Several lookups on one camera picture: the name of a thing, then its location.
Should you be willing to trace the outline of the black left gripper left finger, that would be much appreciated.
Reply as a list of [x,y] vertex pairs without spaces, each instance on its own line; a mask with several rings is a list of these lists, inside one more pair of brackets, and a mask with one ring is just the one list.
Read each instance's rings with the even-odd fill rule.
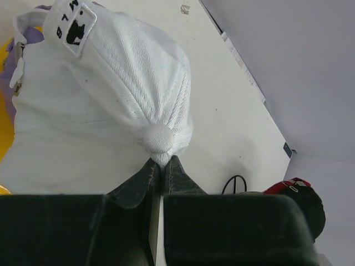
[[160,168],[105,195],[1,197],[2,265],[155,265]]

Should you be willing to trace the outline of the white baseball cap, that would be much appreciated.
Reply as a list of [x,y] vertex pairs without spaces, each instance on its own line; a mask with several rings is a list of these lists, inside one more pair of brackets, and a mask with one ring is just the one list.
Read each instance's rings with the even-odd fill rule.
[[[1,161],[1,185],[12,194],[107,193],[148,159],[164,168],[192,137],[191,71],[179,44],[163,30],[90,1],[56,1],[13,18],[15,42],[37,27],[59,52],[62,85],[52,121],[14,124]],[[22,94],[24,60],[11,80]]]

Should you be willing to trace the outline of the purple baseball cap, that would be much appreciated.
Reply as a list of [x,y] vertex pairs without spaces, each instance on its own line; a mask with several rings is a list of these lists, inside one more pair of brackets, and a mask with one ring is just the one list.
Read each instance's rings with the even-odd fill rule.
[[[44,127],[50,124],[53,105],[56,103],[55,89],[62,85],[58,63],[55,56],[59,54],[44,40],[44,34],[37,30],[43,25],[45,16],[35,14],[39,24],[25,24],[26,44],[11,40],[1,49],[1,95],[12,123],[21,128]],[[15,96],[11,80],[18,64],[18,58],[24,60],[23,76],[15,78],[22,84],[22,94]]]

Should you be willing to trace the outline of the red baseball cap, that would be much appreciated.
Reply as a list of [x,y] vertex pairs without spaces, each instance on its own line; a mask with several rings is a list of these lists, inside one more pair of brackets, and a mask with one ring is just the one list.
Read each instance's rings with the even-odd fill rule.
[[295,177],[290,180],[284,180],[278,183],[275,183],[270,188],[264,191],[264,194],[275,195],[275,194],[284,194],[288,191],[293,191],[298,193],[299,190],[303,190],[304,187],[311,187],[311,184],[301,178]]

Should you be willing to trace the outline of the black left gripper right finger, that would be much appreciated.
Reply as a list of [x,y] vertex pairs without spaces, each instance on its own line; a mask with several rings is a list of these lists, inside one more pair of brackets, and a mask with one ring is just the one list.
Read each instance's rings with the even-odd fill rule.
[[209,195],[177,156],[163,179],[167,265],[317,265],[306,219],[291,198]]

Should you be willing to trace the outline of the black baseball cap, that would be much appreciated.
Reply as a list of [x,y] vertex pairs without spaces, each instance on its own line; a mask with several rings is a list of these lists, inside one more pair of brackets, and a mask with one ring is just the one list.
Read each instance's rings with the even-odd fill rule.
[[[264,194],[264,192],[257,192],[257,194],[267,195]],[[288,191],[284,194],[275,195],[287,196],[297,203],[306,219],[313,243],[315,243],[316,239],[323,232],[326,224],[326,214],[320,196],[312,187],[304,187],[303,190],[299,190],[298,193]]]

